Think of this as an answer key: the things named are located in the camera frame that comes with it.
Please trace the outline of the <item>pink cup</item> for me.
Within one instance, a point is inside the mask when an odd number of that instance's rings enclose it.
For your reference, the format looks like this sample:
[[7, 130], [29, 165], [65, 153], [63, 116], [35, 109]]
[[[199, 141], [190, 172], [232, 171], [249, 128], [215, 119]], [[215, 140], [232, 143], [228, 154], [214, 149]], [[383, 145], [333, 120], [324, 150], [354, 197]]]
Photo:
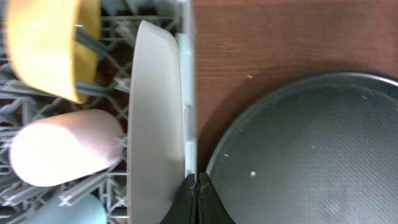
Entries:
[[30, 185], [60, 185], [115, 165], [121, 158], [123, 133], [119, 121], [103, 110], [40, 119], [13, 137], [11, 168]]

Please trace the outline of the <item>yellow bowl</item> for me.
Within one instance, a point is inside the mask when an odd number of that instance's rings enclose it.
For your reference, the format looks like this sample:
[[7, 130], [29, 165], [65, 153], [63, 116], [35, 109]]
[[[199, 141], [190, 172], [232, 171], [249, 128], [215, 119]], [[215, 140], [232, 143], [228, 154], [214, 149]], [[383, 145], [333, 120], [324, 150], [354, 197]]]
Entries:
[[79, 43], [76, 30], [98, 40], [100, 0], [10, 0], [5, 44], [17, 78], [32, 88], [75, 103], [88, 97], [76, 82], [93, 83], [98, 56]]

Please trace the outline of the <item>light blue cup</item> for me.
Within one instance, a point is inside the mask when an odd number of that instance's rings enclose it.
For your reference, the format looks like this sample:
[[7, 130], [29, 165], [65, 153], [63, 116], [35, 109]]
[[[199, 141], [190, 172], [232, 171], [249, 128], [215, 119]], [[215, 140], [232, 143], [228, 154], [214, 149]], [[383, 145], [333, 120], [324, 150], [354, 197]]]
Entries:
[[25, 223], [28, 224], [107, 224], [102, 203], [89, 194], [72, 206], [60, 205], [58, 197], [51, 198]]

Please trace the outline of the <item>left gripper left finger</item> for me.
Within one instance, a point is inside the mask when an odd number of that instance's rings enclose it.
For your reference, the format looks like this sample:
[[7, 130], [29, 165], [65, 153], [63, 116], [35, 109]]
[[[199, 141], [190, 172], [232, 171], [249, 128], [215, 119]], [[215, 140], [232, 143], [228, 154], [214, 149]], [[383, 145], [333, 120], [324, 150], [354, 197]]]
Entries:
[[195, 224], [197, 214], [197, 183], [194, 174], [182, 182], [171, 208], [160, 224]]

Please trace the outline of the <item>grey round plate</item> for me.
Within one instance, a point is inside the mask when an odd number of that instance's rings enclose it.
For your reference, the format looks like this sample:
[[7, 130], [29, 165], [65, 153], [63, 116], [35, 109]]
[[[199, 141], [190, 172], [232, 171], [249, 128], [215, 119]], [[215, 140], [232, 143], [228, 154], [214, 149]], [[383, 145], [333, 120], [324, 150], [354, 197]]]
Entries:
[[142, 21], [128, 118], [130, 222], [160, 223], [185, 178], [180, 59], [173, 35]]

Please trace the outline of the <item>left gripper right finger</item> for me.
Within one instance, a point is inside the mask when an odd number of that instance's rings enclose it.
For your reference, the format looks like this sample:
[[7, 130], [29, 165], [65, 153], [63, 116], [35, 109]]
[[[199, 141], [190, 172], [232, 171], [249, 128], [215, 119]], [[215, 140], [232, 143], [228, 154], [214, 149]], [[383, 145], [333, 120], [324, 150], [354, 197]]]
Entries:
[[202, 172], [198, 183], [199, 224], [235, 224], [226, 211], [209, 175]]

